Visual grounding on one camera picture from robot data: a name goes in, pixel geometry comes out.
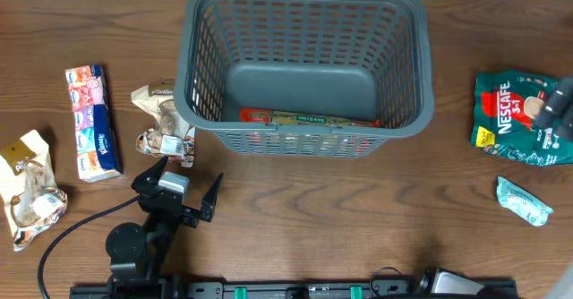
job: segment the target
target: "white and brown food package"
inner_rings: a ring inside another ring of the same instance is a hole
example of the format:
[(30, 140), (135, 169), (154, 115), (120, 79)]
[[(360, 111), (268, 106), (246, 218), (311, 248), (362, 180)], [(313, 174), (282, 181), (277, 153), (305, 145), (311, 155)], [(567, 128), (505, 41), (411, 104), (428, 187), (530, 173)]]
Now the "white and brown food package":
[(132, 92), (132, 102), (156, 120), (135, 141), (135, 148), (155, 157), (192, 167), (195, 160), (195, 128), (175, 110), (172, 80), (158, 81)]
[(37, 131), (0, 151), (0, 195), (15, 251), (65, 213), (67, 195), (57, 188), (48, 145)]

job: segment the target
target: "basket bottom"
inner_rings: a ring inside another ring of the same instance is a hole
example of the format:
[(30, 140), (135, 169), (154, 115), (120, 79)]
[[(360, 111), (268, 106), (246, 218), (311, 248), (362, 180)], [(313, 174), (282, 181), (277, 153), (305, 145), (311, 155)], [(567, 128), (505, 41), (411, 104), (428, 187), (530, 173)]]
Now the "basket bottom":
[(252, 62), (229, 70), (222, 121), (241, 107), (376, 120), (373, 77), (351, 65)]

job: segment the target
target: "wooden surface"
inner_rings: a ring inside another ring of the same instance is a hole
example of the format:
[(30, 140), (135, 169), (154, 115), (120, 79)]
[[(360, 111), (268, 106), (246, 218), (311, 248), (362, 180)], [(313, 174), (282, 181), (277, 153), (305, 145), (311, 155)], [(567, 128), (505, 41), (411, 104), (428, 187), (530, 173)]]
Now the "wooden surface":
[[(440, 265), (468, 276), (509, 276), (525, 298), (541, 298), (573, 254), (573, 167), (536, 168), (484, 155), (468, 142), (475, 72), (514, 67), (573, 73), (573, 0), (423, 0), (430, 16), (436, 112), (411, 139), (358, 160), (252, 157), (198, 134), (189, 205), (219, 172), (216, 216), (180, 230), (167, 270), (239, 280), (369, 278), (394, 266), (419, 275)], [(153, 125), (130, 92), (175, 77), (185, 0), (0, 0), (0, 146), (38, 129), (50, 143), (56, 181), (70, 206), (55, 226), (13, 253), (0, 220), (3, 298), (39, 297), (38, 260), (71, 224), (126, 201), (129, 185), (155, 162), (134, 149)], [(122, 177), (77, 179), (73, 117), (64, 69), (107, 68)], [(500, 207), (497, 175), (554, 208), (529, 226)], [(108, 232), (142, 223), (132, 205), (66, 237), (46, 265), (47, 289), (65, 298), (77, 283), (104, 282)]]

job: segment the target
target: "basket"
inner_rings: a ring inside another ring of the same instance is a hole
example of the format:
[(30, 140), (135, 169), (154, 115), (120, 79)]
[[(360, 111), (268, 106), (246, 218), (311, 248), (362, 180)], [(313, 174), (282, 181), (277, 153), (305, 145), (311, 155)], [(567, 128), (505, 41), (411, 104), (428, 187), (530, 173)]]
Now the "basket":
[[(189, 0), (175, 106), (238, 152), (362, 157), (430, 122), (431, 68), (419, 0)], [(242, 107), (379, 127), (247, 123)]]

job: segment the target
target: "light blue wrapper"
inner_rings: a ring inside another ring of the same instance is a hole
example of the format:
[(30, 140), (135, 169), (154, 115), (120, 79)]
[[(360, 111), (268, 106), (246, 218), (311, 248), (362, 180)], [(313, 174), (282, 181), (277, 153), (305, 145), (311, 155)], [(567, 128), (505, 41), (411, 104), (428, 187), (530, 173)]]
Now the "light blue wrapper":
[(506, 209), (518, 214), (532, 226), (543, 226), (553, 209), (539, 201), (534, 195), (498, 177), (498, 202)]

